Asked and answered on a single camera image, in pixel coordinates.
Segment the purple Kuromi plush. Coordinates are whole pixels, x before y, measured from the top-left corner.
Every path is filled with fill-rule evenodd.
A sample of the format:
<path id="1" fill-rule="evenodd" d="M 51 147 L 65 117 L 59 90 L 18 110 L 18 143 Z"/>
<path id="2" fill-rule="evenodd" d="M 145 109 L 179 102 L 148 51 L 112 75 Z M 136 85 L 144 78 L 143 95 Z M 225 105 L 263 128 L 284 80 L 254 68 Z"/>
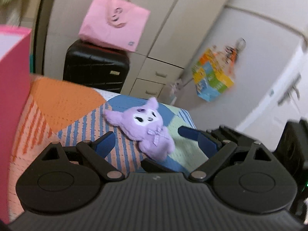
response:
<path id="1" fill-rule="evenodd" d="M 151 97 L 146 104 L 124 112 L 105 110 L 103 117 L 112 126 L 119 127 L 129 139 L 137 141 L 142 153 L 161 162 L 174 151 L 175 144 L 158 108 L 157 99 Z"/>

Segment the colourful patchwork blanket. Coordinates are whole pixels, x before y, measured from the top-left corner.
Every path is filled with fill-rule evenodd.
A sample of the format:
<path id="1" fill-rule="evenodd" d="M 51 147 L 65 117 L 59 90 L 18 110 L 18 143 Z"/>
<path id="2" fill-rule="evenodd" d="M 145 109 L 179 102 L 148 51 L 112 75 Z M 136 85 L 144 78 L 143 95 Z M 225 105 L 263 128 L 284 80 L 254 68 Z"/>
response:
<path id="1" fill-rule="evenodd" d="M 124 174 L 141 171 L 144 154 L 135 141 L 104 120 L 103 111 L 121 111 L 144 103 L 143 99 L 31 75 L 30 93 L 10 158 L 9 220 L 13 221 L 23 212 L 15 190 L 18 178 L 50 142 L 74 146 L 80 141 L 94 141 L 111 131 L 115 133 L 115 147 L 106 160 Z"/>

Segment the colourful paper gift bag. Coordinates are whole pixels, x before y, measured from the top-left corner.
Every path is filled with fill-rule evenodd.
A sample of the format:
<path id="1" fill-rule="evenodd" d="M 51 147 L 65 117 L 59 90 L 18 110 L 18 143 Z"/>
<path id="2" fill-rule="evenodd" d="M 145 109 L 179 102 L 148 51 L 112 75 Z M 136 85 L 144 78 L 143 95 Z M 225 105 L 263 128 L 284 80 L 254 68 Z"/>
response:
<path id="1" fill-rule="evenodd" d="M 192 67 L 192 79 L 200 98 L 211 102 L 234 85 L 234 66 L 245 47 L 246 41 L 239 38 L 234 46 L 227 45 L 222 51 L 215 45 L 204 51 Z"/>

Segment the black suitcase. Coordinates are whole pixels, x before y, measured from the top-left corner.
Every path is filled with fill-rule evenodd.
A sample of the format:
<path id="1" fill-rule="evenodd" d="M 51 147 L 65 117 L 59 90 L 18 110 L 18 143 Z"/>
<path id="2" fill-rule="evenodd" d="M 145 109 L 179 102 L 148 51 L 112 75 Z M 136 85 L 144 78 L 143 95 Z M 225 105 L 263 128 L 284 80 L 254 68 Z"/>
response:
<path id="1" fill-rule="evenodd" d="M 66 52 L 63 80 L 120 93 L 129 70 L 130 59 L 125 51 L 77 40 Z"/>

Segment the white door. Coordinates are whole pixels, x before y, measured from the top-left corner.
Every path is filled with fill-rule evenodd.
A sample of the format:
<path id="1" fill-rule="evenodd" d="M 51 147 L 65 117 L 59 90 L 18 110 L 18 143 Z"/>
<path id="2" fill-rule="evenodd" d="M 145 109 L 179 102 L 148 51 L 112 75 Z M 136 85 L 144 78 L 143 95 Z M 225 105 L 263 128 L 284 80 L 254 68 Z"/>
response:
<path id="1" fill-rule="evenodd" d="M 307 48 L 299 46 L 269 92 L 236 130 L 276 149 L 289 120 L 307 118 Z"/>

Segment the grey three-door wardrobe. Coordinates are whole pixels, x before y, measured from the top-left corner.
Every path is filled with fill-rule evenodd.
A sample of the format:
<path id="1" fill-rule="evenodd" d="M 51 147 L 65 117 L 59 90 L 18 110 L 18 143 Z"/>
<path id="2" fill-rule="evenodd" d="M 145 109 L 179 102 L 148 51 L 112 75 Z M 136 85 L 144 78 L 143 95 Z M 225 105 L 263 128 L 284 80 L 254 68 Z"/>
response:
<path id="1" fill-rule="evenodd" d="M 150 11 L 122 93 L 158 96 L 177 80 L 228 0 L 131 0 Z M 65 54 L 78 38 L 92 0 L 54 0 L 44 53 L 44 74 L 62 79 Z"/>

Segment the pink tote bag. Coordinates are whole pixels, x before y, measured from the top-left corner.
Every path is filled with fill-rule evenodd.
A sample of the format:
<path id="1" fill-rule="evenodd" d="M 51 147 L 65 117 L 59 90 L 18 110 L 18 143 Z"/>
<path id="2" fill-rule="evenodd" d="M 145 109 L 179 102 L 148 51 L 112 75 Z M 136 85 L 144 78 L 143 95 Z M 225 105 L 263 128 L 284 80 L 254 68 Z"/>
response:
<path id="1" fill-rule="evenodd" d="M 78 36 L 103 48 L 135 52 L 149 15 L 131 0 L 93 0 Z"/>

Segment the pink cardboard storage box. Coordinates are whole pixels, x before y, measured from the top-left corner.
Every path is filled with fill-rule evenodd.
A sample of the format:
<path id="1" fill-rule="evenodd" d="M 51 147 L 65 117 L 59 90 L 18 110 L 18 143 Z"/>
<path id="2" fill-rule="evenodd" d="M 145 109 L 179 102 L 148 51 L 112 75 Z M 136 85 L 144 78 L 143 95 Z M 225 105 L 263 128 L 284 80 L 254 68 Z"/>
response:
<path id="1" fill-rule="evenodd" d="M 8 217 L 8 170 L 15 133 L 30 91 L 29 28 L 1 25 L 1 221 Z"/>

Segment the black clothes rack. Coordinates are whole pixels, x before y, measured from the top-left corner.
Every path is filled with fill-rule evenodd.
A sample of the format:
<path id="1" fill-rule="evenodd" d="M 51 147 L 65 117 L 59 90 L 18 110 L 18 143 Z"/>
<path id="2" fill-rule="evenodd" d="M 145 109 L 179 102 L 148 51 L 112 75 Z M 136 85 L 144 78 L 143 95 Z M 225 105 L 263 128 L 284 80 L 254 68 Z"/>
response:
<path id="1" fill-rule="evenodd" d="M 44 74 L 44 53 L 54 0 L 41 0 L 34 25 L 32 63 L 35 74 Z"/>

